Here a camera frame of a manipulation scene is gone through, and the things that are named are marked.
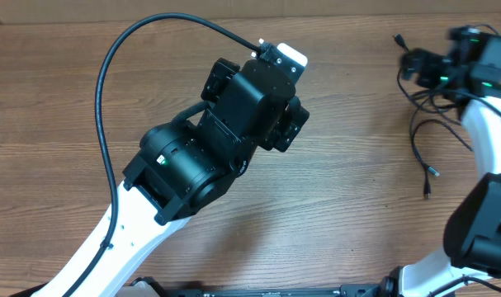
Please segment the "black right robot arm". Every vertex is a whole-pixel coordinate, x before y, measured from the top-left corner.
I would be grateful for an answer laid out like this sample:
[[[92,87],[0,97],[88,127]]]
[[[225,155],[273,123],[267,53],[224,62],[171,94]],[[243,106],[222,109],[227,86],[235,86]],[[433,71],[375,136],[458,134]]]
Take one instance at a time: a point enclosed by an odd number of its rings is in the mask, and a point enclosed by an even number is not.
[[[447,221],[442,246],[421,261],[396,267],[356,296],[453,296],[461,287],[501,279],[501,35],[488,24],[455,27],[451,50],[407,49],[396,80],[416,79],[408,94],[417,111],[447,129],[457,124],[470,139],[478,182]]]

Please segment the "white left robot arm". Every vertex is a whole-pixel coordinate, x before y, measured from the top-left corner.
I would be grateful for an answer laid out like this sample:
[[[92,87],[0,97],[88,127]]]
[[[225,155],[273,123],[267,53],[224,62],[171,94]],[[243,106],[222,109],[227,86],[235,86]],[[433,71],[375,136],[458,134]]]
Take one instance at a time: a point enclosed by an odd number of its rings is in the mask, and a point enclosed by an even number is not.
[[[201,101],[149,130],[106,214],[50,282],[28,296],[113,296],[149,254],[242,176],[257,148],[285,151],[309,114],[295,94],[305,58],[217,60]]]

